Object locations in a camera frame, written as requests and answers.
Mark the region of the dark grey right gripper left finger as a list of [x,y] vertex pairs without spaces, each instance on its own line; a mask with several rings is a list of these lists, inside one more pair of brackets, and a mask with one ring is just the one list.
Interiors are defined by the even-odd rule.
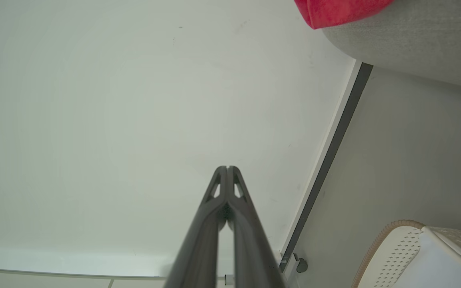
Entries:
[[216,168],[172,265],[166,288],[216,287],[219,232],[226,222],[222,212],[225,188],[215,194],[219,185],[225,185],[226,174],[226,166]]

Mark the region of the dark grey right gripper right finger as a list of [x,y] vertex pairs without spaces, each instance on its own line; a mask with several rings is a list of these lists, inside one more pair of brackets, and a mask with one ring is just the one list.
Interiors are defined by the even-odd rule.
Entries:
[[280,272],[241,171],[228,168],[229,224],[234,232],[235,287],[285,288]]

